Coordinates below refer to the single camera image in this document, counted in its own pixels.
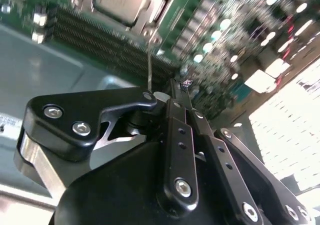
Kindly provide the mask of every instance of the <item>bolt hole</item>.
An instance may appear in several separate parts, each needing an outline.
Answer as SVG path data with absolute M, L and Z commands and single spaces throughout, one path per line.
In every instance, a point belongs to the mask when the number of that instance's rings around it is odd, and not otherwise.
M 178 145 L 181 149 L 187 149 L 187 146 L 184 145 L 183 142 L 179 142 Z
M 225 152 L 225 150 L 224 150 L 222 147 L 220 147 L 220 146 L 218 146 L 218 149 L 219 149 L 219 151 L 222 152 L 222 153 Z
M 230 170 L 233 169 L 233 167 L 232 167 L 229 163 L 226 162 L 225 165 L 226 165 L 226 167 L 227 167 L 228 169 L 230 169 Z
M 186 131 L 183 130 L 182 128 L 179 128 L 179 133 L 181 133 L 181 134 L 186 134 Z
M 249 209 L 248 212 L 250 213 L 251 216 L 255 215 L 255 213 L 252 209 Z

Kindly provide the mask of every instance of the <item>gray metal surface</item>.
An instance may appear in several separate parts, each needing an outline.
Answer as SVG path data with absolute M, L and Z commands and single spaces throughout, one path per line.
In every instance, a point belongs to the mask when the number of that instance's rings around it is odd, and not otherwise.
M 27 102 L 36 96 L 134 86 L 87 62 L 35 44 L 1 24 L 0 38 L 0 113 L 23 119 Z M 16 145 L 16 140 L 0 136 L 0 184 L 49 196 L 15 167 Z M 108 148 L 108 156 L 97 156 L 93 163 L 101 165 L 104 157 L 114 158 L 128 149 L 127 145 L 115 152 Z

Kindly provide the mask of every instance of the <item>silver screw head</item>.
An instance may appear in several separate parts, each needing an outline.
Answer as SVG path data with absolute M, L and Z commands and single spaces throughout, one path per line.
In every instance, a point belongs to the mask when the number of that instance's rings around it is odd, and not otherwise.
M 51 119 L 58 119 L 63 114 L 61 109 L 56 106 L 47 106 L 43 112 L 44 112 L 44 115 L 46 115 L 48 118 L 51 118 Z
M 185 180 L 178 179 L 175 181 L 175 189 L 181 196 L 185 198 L 191 196 L 191 187 Z
M 255 223 L 258 222 L 259 217 L 257 211 L 249 203 L 244 202 L 242 204 L 242 209 L 248 218 L 250 218 Z
M 285 205 L 285 209 L 286 209 L 287 213 L 290 215 L 290 217 L 292 217 L 296 221 L 299 221 L 298 214 L 295 212 L 295 210 L 293 210 L 288 205 Z
M 152 96 L 151 96 L 149 93 L 147 93 L 147 92 L 144 92 L 144 93 L 143 93 L 143 96 L 144 96 L 146 99 L 148 99 L 148 100 L 152 100 Z
M 308 221 L 310 222 L 312 219 L 309 216 L 308 212 L 306 210 L 304 210 L 302 207 L 298 206 L 298 210 L 301 213 L 301 215 Z
M 203 116 L 200 112 L 198 112 L 198 111 L 194 112 L 194 114 L 195 114 L 198 118 L 200 118 L 200 119 L 203 119 L 203 118 L 204 118 L 204 116 Z
M 231 138 L 231 134 L 228 131 L 223 131 L 223 133 L 228 139 Z
M 177 103 L 176 101 L 173 103 L 177 108 L 181 108 L 181 105 Z
M 91 132 L 89 124 L 83 121 L 75 122 L 72 126 L 72 130 L 80 136 L 87 136 Z

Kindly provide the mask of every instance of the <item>green circuit board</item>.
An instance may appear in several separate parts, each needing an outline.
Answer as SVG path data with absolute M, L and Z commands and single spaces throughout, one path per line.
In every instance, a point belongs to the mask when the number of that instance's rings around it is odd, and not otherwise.
M 210 34 L 216 29 L 217 24 L 212 21 L 201 36 L 193 44 L 192 50 L 184 56 L 174 53 L 174 47 L 179 40 L 182 31 L 193 18 L 199 5 L 203 0 L 172 0 L 165 14 L 162 15 L 161 23 L 156 31 L 162 38 L 161 43 L 152 47 L 152 66 L 154 89 L 163 88 L 168 78 L 173 78 L 179 73 L 181 67 L 188 65 L 193 67 L 188 79 L 194 84 L 201 86 L 201 99 L 208 100 L 212 97 L 210 93 L 203 92 L 206 88 L 213 89 L 220 94 L 215 99 L 217 102 L 211 106 L 211 115 L 214 117 L 222 111 L 229 103 L 230 94 L 220 84 L 230 79 L 229 70 L 223 63 L 223 57 L 209 55 L 203 62 L 194 62 L 194 52 L 202 51 L 203 42 L 210 40 Z M 212 4 L 221 1 L 232 0 L 211 0 Z M 10 6 L 10 13 L 0 13 L 0 21 L 25 34 L 32 39 L 33 33 L 39 29 L 46 29 L 48 37 L 45 42 L 54 46 L 67 48 L 79 56 L 92 59 L 99 66 L 106 67 L 117 75 L 126 73 L 146 81 L 148 77 L 147 41 L 141 34 L 136 34 L 127 29 L 119 28 L 114 23 L 97 19 L 90 12 L 79 12 L 74 8 L 72 0 L 0 0 L 0 5 Z M 53 13 L 52 23 L 39 28 L 34 23 L 36 8 L 46 8 L 46 11 Z

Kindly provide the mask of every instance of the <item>black metal bracket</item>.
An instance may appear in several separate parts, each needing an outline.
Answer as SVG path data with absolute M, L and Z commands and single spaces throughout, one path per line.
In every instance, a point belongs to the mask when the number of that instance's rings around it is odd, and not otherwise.
M 91 154 L 101 123 L 129 111 L 150 111 L 156 104 L 156 98 L 139 87 L 38 96 L 27 104 L 23 128 L 61 158 L 80 161 Z
M 157 199 L 171 216 L 184 217 L 196 209 L 199 194 L 192 128 L 186 124 L 185 107 L 175 99 L 167 101 L 162 131 Z
M 301 225 L 311 221 L 306 208 L 232 132 L 223 128 L 214 135 L 225 142 L 250 192 L 263 198 L 259 202 L 272 224 Z
M 207 119 L 198 111 L 190 113 L 194 128 L 196 152 L 203 152 L 206 162 L 218 175 L 217 183 L 226 201 L 226 217 L 230 224 L 263 225 L 259 209 L 235 164 L 226 144 L 214 137 Z

